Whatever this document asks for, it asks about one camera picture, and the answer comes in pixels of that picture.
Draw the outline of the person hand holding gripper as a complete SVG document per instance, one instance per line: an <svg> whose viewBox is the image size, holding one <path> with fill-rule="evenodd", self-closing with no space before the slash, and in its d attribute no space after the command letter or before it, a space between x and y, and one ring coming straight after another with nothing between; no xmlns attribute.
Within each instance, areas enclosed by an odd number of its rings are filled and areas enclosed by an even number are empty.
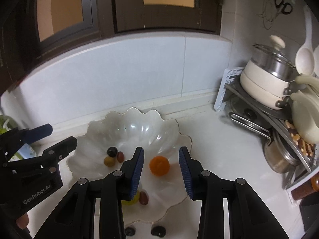
<svg viewBox="0 0 319 239"><path fill-rule="evenodd" d="M27 213L25 213L24 215L22 215L21 217L19 217L17 220L16 220L16 224L17 226L24 230L27 228L28 224L29 224L29 216Z"/></svg>

